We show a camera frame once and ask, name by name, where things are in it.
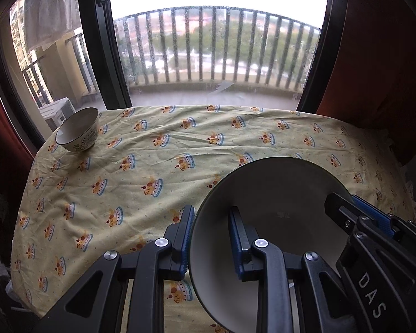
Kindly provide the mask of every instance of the curtain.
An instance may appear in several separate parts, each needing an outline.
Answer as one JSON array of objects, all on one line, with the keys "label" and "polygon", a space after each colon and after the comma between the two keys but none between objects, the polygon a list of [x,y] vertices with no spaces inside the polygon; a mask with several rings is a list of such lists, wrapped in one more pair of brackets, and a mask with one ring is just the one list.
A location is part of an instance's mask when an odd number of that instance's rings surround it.
[{"label": "curtain", "polygon": [[45,50],[81,26],[78,0],[25,0],[24,24],[27,51]]}]

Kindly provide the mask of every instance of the balcony floor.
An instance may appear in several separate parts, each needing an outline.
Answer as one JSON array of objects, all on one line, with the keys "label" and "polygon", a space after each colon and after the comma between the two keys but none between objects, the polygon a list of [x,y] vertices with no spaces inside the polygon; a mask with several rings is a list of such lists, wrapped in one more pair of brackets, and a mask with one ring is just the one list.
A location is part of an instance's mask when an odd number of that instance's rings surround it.
[{"label": "balcony floor", "polygon": [[[159,105],[238,105],[238,106],[259,106],[270,109],[296,110],[299,103],[294,99],[293,94],[262,93],[249,91],[160,91],[144,92],[136,91],[130,94],[133,106],[159,106]],[[106,110],[102,100],[83,104],[80,109],[96,107],[99,110]]]}]

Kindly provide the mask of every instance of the bowl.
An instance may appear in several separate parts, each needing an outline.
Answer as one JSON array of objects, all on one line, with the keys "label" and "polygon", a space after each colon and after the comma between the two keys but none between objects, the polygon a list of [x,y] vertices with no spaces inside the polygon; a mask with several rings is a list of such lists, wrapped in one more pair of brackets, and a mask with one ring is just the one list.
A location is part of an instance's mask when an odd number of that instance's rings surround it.
[{"label": "bowl", "polygon": [[73,153],[92,147],[98,136],[98,110],[84,108],[67,118],[55,135],[55,142]]},{"label": "bowl", "polygon": [[[219,325],[231,333],[256,332],[258,282],[242,282],[235,272],[229,208],[237,206],[243,222],[282,251],[315,251],[336,270],[348,236],[325,214],[324,202],[331,192],[352,201],[328,171],[288,157],[247,163],[213,188],[194,222],[189,270],[199,301]],[[294,314],[293,323],[298,326]]]}]

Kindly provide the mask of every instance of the patterned tablecloth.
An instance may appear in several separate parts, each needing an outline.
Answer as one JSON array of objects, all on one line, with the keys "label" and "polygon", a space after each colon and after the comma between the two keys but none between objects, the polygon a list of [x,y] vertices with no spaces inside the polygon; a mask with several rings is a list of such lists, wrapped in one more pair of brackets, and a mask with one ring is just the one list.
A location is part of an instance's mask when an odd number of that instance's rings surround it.
[{"label": "patterned tablecloth", "polygon": [[[197,209],[220,179],[252,160],[307,159],[384,212],[416,220],[382,132],[313,114],[218,105],[105,111],[100,124],[96,144],[81,154],[58,146],[53,134],[27,181],[11,277],[39,316],[105,251],[142,249],[179,221],[185,204]],[[164,305],[167,332],[225,332],[188,275],[165,282]]]}]

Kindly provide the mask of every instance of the glass window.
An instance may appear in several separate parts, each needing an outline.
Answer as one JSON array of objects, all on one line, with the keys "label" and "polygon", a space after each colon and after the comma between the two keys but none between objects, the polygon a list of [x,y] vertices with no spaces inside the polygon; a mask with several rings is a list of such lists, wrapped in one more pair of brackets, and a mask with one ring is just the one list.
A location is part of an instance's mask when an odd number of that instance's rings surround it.
[{"label": "glass window", "polygon": [[[51,7],[41,8],[44,4]],[[89,106],[106,110],[88,57],[77,0],[17,0],[9,18],[9,43],[22,85],[27,87],[17,90],[21,99],[33,100],[52,131],[77,110]],[[10,56],[6,60],[14,64]]]},{"label": "glass window", "polygon": [[[294,110],[326,2],[110,0],[132,104],[206,103],[215,96],[218,104]],[[231,84],[222,84],[222,95],[207,95],[223,80]]]}]

